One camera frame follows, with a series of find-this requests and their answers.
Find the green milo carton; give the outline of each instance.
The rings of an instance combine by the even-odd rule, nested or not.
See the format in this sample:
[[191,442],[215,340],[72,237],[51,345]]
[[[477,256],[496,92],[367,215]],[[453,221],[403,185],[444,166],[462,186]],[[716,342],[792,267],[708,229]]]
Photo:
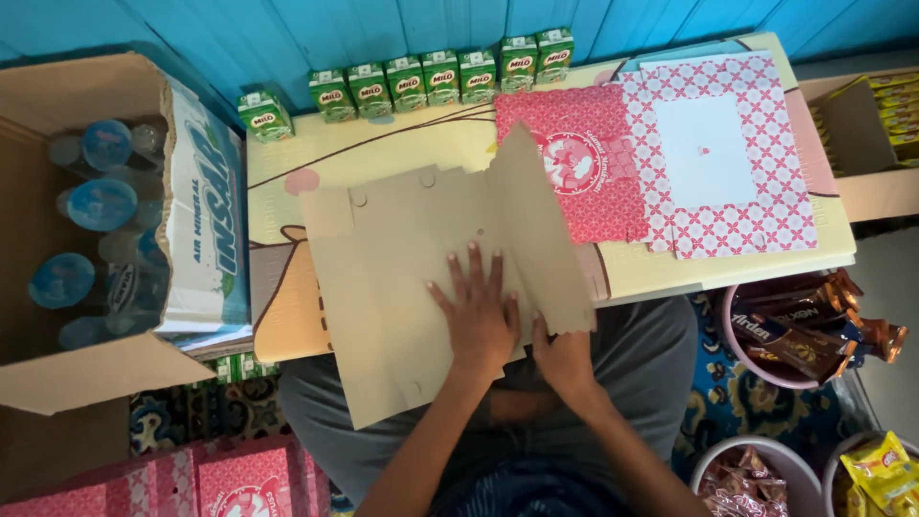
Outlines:
[[494,57],[492,51],[467,52],[459,58],[459,79],[463,104],[494,99]]
[[259,142],[276,142],[294,135],[290,115],[278,97],[269,91],[239,97],[237,110]]
[[428,52],[422,55],[427,103],[447,106],[460,102],[460,73],[454,51]]
[[353,121],[357,110],[347,94],[341,69],[310,73],[310,95],[326,122]]
[[516,36],[501,40],[501,91],[529,91],[536,77],[539,51],[533,36]]
[[392,101],[386,88],[382,63],[352,66],[347,70],[347,80],[361,117],[375,119],[392,115]]
[[427,106],[425,75],[418,56],[407,55],[386,62],[386,81],[390,85],[392,105],[396,113],[414,111]]
[[536,84],[564,81],[574,53],[572,32],[567,27],[545,30],[536,35],[536,43],[539,46]]

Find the human hand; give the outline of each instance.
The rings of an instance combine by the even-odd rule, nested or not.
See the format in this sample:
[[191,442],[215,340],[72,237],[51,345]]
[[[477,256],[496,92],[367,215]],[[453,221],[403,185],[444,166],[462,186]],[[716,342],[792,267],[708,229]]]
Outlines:
[[594,378],[590,334],[568,332],[549,344],[547,332],[546,318],[537,314],[533,320],[533,359],[565,405],[578,413],[579,408],[593,402],[597,396],[608,400],[606,391]]
[[520,340],[520,311],[517,293],[501,299],[504,258],[492,256],[492,270],[486,283],[482,272],[482,252],[476,242],[469,243],[469,278],[462,272],[456,253],[447,256],[456,302],[451,303],[437,284],[427,289],[447,317],[454,374],[465,380],[487,385],[501,371]]

